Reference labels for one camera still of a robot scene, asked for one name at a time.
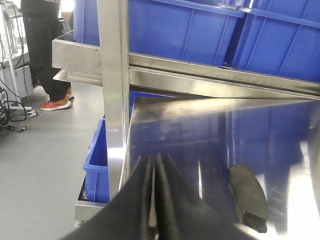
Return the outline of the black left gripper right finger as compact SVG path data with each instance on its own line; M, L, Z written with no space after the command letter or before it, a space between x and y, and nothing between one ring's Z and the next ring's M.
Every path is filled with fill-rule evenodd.
M161 240L251 240L192 189L168 153L158 153L155 212Z

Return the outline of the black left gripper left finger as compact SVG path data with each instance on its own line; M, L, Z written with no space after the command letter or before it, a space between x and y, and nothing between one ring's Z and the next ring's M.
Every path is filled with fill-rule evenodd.
M64 240L147 240L152 197L153 160L141 155L116 196Z

